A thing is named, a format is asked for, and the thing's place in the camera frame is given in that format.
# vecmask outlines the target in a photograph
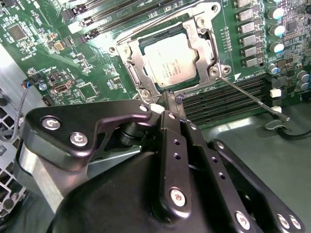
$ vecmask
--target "capacitor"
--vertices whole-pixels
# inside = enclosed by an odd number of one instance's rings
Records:
[[[297,86],[302,90],[306,91],[309,88],[309,83],[303,83],[301,81],[297,82]]]
[[[284,50],[284,45],[279,42],[274,42],[271,44],[270,50],[275,53],[282,52]]]
[[[274,24],[269,29],[270,35],[282,36],[285,32],[285,27],[283,25]]]
[[[40,84],[39,84],[39,90],[40,90],[40,91],[45,91],[46,89],[48,89],[48,87],[46,86],[46,84],[44,84],[44,83],[40,83]]]
[[[311,15],[311,5],[306,7],[306,14]]]
[[[302,83],[307,83],[309,81],[309,74],[302,70],[297,74],[297,79]]]
[[[270,74],[277,74],[280,69],[276,67],[275,64],[271,63],[269,66],[268,66],[268,70],[269,70],[269,73]]]
[[[273,19],[280,19],[284,16],[284,9],[279,7],[272,7],[268,12],[268,17]]]

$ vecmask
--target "motherboard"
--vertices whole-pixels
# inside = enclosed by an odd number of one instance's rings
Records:
[[[47,106],[174,92],[201,128],[311,89],[311,0],[0,0],[0,42]]]

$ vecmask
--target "black cable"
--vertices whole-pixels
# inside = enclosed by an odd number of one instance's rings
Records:
[[[289,141],[301,140],[301,139],[305,139],[305,138],[308,138],[311,136],[311,130],[309,130],[306,133],[302,133],[302,134],[298,134],[298,135],[288,134],[284,131],[284,128],[282,128],[282,127],[277,128],[276,131],[277,131],[278,135],[280,135],[285,140],[289,140]]]

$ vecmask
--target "microchip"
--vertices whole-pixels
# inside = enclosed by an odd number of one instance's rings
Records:
[[[252,0],[237,0],[238,8],[242,8],[252,3]]]
[[[71,40],[68,37],[64,38],[63,41],[67,47],[72,46]]]
[[[239,13],[239,21],[245,21],[253,17],[253,9],[248,9]]]
[[[9,28],[9,32],[15,41],[19,41],[26,37],[25,33],[22,31],[19,25],[15,25]]]
[[[288,30],[288,31],[296,30],[296,28],[297,28],[297,22],[296,22],[296,21],[289,22],[289,23],[287,24],[287,30]]]
[[[261,48],[263,46],[263,43],[262,42],[259,42],[256,44],[256,48]]]
[[[249,36],[244,37],[242,39],[242,43],[243,43],[244,46],[253,45],[253,44],[255,44],[255,42],[256,42],[255,35],[249,35]]]
[[[250,22],[240,26],[240,31],[242,34],[252,32],[255,29],[254,22]]]
[[[262,30],[255,32],[255,36],[262,36]]]
[[[291,76],[293,76],[294,74],[295,74],[295,71],[294,71],[293,69],[288,70],[288,71],[286,72],[287,77],[291,77]]]
[[[278,68],[284,68],[286,66],[286,60],[280,60],[276,63]]]
[[[189,48],[184,33],[148,45],[144,52],[148,60],[146,72],[159,87],[175,85],[196,76],[196,54]]]
[[[253,6],[253,12],[258,12],[260,11],[260,5],[256,5],[256,6]]]
[[[57,42],[55,42],[55,44],[54,44],[54,48],[55,48],[57,51],[64,50],[64,49],[65,49],[65,44],[64,44],[64,42],[62,42],[62,41],[57,41]]]
[[[256,53],[257,53],[257,48],[256,47],[251,47],[251,48],[243,50],[243,54],[244,54],[245,57],[253,56]]]
[[[0,5],[2,7],[11,7],[17,4],[16,0],[0,0]]]
[[[257,58],[253,58],[245,61],[246,67],[253,67],[257,65]]]
[[[294,61],[294,59],[291,57],[291,58],[289,58],[289,59],[286,59],[286,63],[291,63],[291,62],[293,62]]]

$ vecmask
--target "silver screw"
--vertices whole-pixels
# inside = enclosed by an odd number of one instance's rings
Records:
[[[143,111],[143,112],[147,112],[148,108],[145,105],[140,105],[139,108]]]
[[[173,120],[176,119],[176,117],[172,113],[169,113],[169,117],[172,118]]]
[[[291,221],[293,223],[293,225],[297,228],[297,229],[301,229],[301,225],[300,223],[296,220],[296,218],[294,218],[293,216],[290,216]]]
[[[60,122],[52,117],[43,119],[41,123],[48,130],[58,130],[60,128]]]
[[[193,123],[190,123],[189,125],[193,130],[196,130],[196,126]]]
[[[202,17],[198,17],[196,24],[199,28],[203,28],[205,26],[205,20]]]
[[[46,89],[48,89],[47,85],[45,83],[40,83],[39,84],[39,90],[40,91],[45,91]]]
[[[83,133],[72,133],[69,139],[72,144],[78,147],[83,147],[87,144],[87,137]]]
[[[240,211],[235,213],[235,218],[245,230],[249,230],[251,228],[251,224],[249,223],[247,217]]]
[[[283,227],[285,227],[286,229],[290,228],[288,221],[282,215],[277,215],[277,217]]]
[[[181,207],[186,204],[185,195],[178,189],[171,190],[171,199],[173,200],[174,204]]]
[[[224,145],[221,142],[216,142],[216,144],[219,146],[220,149],[225,148]]]

